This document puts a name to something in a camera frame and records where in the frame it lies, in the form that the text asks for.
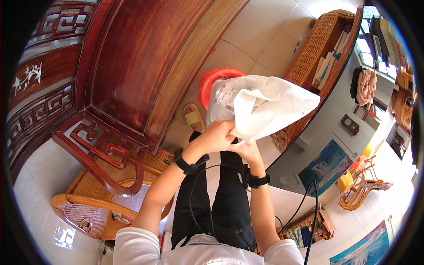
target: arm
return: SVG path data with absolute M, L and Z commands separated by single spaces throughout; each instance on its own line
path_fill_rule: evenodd
M 181 154 L 182 158 L 188 164 L 195 164 L 204 154 L 227 149 L 235 139 L 228 135 L 234 127 L 234 120 L 212 122 L 201 136 L 189 143 Z M 162 209 L 175 195 L 185 176 L 175 163 L 167 167 L 148 189 L 133 227 L 146 229 L 158 236 Z
M 256 142 L 246 144 L 242 141 L 230 145 L 228 150 L 238 153 L 249 163 L 251 175 L 265 177 L 264 163 Z M 274 208 L 268 184 L 251 189 L 250 213 L 258 248 L 261 253 L 265 253 L 269 247 L 280 241 L 275 230 Z

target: label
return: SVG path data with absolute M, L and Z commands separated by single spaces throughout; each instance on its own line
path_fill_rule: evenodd
M 238 92 L 240 92 L 240 89 L 235 87 L 225 87 L 226 86 L 224 84 L 216 91 L 214 103 L 234 112 L 234 99 L 236 98 Z

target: hand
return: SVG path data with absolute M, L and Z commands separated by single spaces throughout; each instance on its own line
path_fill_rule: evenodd
M 239 156 L 246 160 L 246 162 L 248 162 L 250 166 L 263 166 L 262 157 L 259 153 L 256 141 L 251 144 L 248 144 L 243 140 L 238 144 L 230 144 L 228 147 L 228 151 L 232 151 L 239 154 Z
M 196 149 L 202 155 L 226 150 L 234 141 L 235 136 L 228 132 L 235 127 L 235 120 L 215 120 L 196 139 L 194 139 L 186 150 Z

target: sandal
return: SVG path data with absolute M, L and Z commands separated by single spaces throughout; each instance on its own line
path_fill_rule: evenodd
M 201 123 L 202 124 L 202 132 L 203 132 L 205 130 L 205 124 L 203 123 L 203 119 L 202 119 L 202 116 L 200 115 L 199 109 L 197 108 L 197 106 L 194 103 L 188 103 L 183 108 L 183 114 L 184 114 L 184 110 L 188 106 L 192 106 L 195 110 L 193 112 L 188 113 L 187 115 L 184 115 L 184 117 L 186 118 L 186 121 L 187 121 L 187 125 L 190 126 L 194 123 Z

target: wall clock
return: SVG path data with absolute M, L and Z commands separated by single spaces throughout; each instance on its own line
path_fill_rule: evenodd
M 353 135 L 359 132 L 359 124 L 354 122 L 347 114 L 342 117 L 341 122 Z

